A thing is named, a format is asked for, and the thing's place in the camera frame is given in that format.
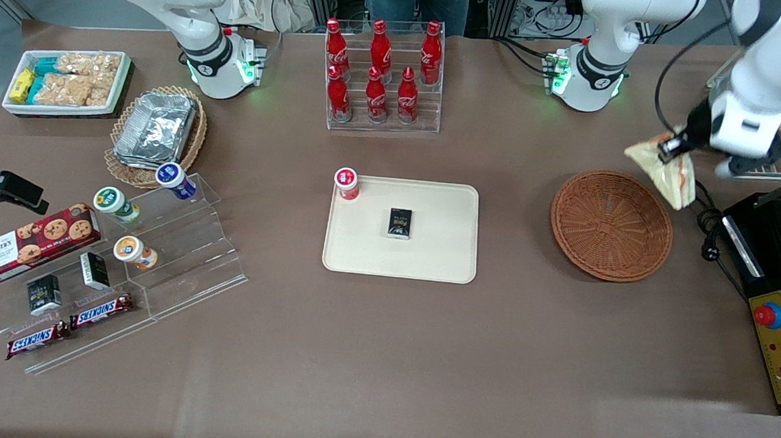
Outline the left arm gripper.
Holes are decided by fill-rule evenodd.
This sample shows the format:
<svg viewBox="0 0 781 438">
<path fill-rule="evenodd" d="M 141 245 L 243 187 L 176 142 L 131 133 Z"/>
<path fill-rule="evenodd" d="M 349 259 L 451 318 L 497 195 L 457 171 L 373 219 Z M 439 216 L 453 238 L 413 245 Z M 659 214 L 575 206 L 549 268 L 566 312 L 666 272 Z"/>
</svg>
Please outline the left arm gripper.
<svg viewBox="0 0 781 438">
<path fill-rule="evenodd" d="M 730 91 L 711 91 L 689 112 L 686 129 L 658 143 L 657 157 L 670 163 L 680 149 L 708 146 L 732 156 L 757 159 L 771 151 L 781 125 L 781 111 L 762 111 L 744 105 Z"/>
</svg>

